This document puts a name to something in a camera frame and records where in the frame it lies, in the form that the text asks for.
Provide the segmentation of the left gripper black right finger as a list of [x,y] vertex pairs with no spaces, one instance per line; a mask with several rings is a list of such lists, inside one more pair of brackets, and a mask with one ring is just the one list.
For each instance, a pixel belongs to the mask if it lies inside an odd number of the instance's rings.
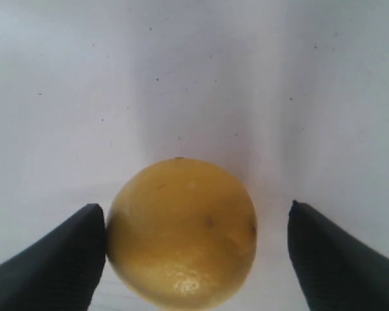
[[389,258],[294,201],[287,247],[310,310],[389,310]]

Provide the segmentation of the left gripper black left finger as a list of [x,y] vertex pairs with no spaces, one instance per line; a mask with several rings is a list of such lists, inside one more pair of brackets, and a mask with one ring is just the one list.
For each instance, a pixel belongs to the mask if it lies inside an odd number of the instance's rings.
[[104,213],[87,204],[0,264],[0,310],[87,310],[105,263]]

